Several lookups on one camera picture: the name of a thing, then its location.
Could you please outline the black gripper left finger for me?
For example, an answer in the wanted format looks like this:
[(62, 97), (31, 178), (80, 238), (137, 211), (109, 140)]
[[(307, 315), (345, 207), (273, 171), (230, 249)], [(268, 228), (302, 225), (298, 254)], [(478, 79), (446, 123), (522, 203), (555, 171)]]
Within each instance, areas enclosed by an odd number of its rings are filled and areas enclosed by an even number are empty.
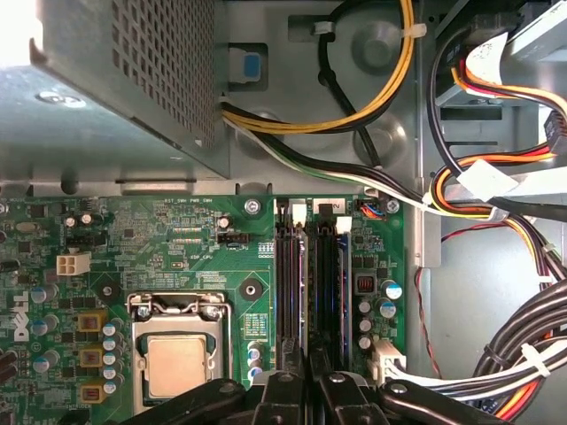
[(282, 367), (256, 375), (250, 389), (219, 378), (125, 420), (126, 424), (303, 424), (304, 353), (297, 338), (279, 349)]

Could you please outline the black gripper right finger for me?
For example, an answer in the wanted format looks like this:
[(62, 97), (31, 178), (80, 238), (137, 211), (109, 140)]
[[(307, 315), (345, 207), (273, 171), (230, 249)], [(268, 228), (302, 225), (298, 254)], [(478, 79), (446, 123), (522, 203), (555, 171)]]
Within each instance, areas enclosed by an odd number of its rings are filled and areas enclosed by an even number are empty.
[(334, 370), (326, 344), (311, 344), (308, 361), (324, 424), (506, 423), (409, 381), (393, 380), (373, 390), (359, 375)]

